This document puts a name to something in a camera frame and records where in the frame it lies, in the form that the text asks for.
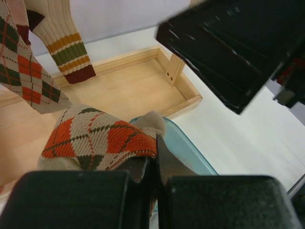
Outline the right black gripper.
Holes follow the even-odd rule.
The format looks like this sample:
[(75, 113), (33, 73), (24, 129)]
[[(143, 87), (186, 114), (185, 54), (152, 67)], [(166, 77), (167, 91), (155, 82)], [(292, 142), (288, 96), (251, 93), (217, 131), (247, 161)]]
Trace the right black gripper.
[(273, 100), (305, 104), (302, 0), (206, 0), (162, 21), (156, 40), (236, 114), (269, 80)]

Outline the argyle patterned sock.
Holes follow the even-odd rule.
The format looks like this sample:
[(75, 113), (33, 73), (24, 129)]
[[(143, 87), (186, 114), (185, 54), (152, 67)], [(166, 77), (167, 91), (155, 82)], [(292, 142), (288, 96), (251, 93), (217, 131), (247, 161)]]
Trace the argyle patterned sock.
[(156, 138), (165, 131), (155, 111), (129, 123), (84, 104), (20, 122), (2, 115), (0, 188), (7, 191), (35, 170), (112, 170), (133, 157), (144, 163), (156, 157)]

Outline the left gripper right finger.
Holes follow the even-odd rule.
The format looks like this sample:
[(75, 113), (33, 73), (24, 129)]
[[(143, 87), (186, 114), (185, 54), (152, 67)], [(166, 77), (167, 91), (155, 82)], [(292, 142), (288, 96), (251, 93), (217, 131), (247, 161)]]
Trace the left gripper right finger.
[(285, 188), (274, 177), (201, 176), (157, 137), (161, 229), (300, 229)]

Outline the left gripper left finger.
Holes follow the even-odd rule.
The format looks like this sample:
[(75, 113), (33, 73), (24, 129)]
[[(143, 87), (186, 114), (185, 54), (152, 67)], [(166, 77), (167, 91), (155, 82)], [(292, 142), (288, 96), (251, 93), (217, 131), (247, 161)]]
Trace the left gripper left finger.
[(151, 160), (113, 171), (35, 171), (16, 183), (0, 217), (3, 229), (146, 229)]

